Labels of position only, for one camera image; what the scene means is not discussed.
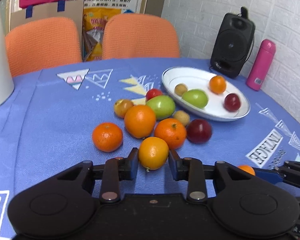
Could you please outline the small orange front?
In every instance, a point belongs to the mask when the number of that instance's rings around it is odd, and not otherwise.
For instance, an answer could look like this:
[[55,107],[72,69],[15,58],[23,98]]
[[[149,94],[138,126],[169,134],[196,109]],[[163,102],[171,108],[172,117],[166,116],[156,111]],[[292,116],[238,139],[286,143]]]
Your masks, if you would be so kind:
[[243,170],[244,172],[247,172],[248,174],[250,174],[252,176],[256,175],[255,170],[249,165],[239,165],[238,168]]

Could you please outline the small yellow-orange citrus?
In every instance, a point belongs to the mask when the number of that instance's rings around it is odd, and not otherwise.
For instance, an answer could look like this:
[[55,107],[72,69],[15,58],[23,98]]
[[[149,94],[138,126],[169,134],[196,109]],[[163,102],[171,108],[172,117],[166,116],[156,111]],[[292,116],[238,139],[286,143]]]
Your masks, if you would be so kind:
[[148,137],[140,144],[138,159],[147,171],[157,170],[166,163],[168,153],[168,144],[164,140]]

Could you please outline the mandarin orange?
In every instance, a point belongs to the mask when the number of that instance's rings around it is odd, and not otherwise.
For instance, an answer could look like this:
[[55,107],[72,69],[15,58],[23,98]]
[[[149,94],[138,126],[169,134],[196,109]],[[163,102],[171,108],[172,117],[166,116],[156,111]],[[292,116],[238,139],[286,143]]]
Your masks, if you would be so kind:
[[123,132],[119,126],[112,122],[104,122],[96,126],[92,132],[95,147],[102,152],[113,152],[123,142]]

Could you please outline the dark red plum back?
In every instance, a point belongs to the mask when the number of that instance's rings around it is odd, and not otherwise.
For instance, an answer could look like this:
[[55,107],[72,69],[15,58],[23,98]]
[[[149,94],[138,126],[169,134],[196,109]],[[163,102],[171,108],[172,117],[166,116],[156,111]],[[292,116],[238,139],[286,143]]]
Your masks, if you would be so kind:
[[211,125],[203,119],[194,119],[187,128],[187,139],[195,144],[203,144],[210,140],[212,136]]

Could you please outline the dark red plum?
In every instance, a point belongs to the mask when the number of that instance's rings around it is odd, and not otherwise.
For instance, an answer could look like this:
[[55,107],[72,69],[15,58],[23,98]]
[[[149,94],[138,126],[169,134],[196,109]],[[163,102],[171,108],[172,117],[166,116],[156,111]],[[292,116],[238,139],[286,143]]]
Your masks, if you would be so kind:
[[187,128],[187,139],[195,144],[203,144],[210,140],[212,136],[211,125],[203,119],[194,119]]
[[228,94],[224,99],[224,108],[227,111],[235,112],[241,107],[239,96],[235,93]]

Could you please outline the large orange back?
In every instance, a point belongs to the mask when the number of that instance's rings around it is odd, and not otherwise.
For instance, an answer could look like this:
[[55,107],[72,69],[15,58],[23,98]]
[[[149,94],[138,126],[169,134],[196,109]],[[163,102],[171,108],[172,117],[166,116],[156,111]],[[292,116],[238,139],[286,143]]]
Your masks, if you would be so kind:
[[156,116],[154,111],[146,105],[136,105],[130,108],[124,117],[125,128],[128,133],[137,138],[145,138],[152,133]]

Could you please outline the brown longan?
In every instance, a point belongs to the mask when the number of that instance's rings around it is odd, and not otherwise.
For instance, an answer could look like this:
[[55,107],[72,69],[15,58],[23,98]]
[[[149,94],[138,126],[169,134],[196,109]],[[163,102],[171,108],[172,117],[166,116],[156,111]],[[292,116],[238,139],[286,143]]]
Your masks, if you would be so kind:
[[178,110],[174,113],[173,118],[178,120],[186,127],[190,123],[190,116],[182,110]]
[[183,83],[176,85],[174,88],[174,92],[178,96],[183,96],[183,94],[186,93],[187,91],[188,91],[188,87]]

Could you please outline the yellow-brown small fruit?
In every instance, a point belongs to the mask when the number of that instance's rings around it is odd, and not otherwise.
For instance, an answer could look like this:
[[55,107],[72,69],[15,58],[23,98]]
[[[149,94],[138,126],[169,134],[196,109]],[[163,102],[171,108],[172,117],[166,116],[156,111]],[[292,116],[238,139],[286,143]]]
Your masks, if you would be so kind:
[[114,113],[119,118],[124,118],[127,111],[134,106],[134,103],[128,99],[117,100],[114,104]]

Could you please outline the green apple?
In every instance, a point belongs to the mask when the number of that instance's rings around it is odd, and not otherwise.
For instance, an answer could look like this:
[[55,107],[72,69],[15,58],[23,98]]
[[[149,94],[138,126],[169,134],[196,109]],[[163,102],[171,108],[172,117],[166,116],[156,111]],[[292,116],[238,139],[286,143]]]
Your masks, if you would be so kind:
[[188,90],[181,98],[197,108],[204,108],[209,101],[207,94],[200,89]]
[[168,95],[159,95],[146,102],[155,113],[157,120],[169,118],[175,112],[175,103]]

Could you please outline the dark red plum front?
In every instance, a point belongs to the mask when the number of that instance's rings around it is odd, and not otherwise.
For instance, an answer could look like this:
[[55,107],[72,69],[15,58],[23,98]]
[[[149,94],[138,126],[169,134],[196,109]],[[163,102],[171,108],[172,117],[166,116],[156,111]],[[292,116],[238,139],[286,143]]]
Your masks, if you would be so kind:
[[239,96],[235,93],[228,94],[224,99],[224,108],[227,111],[235,112],[241,107]]

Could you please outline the small red apple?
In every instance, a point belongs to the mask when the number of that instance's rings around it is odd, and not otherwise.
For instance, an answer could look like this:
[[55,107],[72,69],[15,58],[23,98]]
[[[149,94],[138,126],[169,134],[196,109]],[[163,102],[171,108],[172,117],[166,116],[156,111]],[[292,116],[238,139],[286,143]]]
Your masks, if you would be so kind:
[[146,93],[146,101],[151,100],[152,98],[156,97],[156,96],[160,96],[162,95],[162,91],[156,88],[150,89],[147,93]]

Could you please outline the mandarin with stem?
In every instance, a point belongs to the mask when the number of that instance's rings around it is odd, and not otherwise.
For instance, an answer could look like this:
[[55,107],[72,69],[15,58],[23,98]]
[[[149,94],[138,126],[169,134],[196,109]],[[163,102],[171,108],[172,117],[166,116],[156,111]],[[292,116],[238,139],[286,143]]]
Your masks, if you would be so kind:
[[164,140],[169,149],[178,149],[183,146],[186,140],[186,128],[183,124],[174,118],[161,120],[155,130],[154,136]]

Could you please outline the right orange chair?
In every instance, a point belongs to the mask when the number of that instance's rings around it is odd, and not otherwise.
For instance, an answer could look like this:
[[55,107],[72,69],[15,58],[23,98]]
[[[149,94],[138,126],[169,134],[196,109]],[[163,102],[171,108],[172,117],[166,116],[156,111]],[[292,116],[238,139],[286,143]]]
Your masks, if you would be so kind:
[[148,14],[126,13],[106,24],[102,59],[146,57],[179,58],[179,40],[174,26],[166,19]]

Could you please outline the black speaker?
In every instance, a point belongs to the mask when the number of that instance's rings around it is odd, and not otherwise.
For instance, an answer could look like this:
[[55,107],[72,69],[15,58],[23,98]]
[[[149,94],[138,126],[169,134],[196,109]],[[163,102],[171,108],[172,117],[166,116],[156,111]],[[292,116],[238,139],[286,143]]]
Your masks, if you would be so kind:
[[255,24],[249,19],[246,7],[241,7],[238,15],[225,14],[210,59],[212,69],[236,78],[253,46],[254,34]]

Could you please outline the left orange chair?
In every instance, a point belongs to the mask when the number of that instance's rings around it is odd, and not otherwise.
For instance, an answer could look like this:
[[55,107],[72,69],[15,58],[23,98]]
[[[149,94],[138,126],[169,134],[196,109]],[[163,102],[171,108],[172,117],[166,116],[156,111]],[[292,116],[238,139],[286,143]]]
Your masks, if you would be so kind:
[[22,24],[6,35],[5,43],[13,77],[82,61],[77,27],[66,17]]

